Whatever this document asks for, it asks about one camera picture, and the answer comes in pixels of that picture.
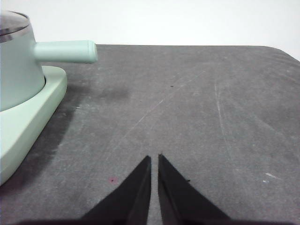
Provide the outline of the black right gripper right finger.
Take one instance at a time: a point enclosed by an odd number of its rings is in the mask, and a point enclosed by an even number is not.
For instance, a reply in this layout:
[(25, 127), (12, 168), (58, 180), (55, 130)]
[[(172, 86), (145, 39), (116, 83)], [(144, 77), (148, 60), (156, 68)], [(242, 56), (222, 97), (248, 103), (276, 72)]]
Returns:
[(163, 220), (230, 220), (162, 154), (158, 156), (158, 196)]

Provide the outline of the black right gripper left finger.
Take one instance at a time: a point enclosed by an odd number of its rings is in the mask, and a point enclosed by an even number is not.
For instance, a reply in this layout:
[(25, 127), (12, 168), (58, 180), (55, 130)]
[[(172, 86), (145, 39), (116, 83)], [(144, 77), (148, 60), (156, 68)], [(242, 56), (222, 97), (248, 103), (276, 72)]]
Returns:
[(150, 195), (151, 157), (146, 156), (113, 192), (82, 219), (147, 220)]

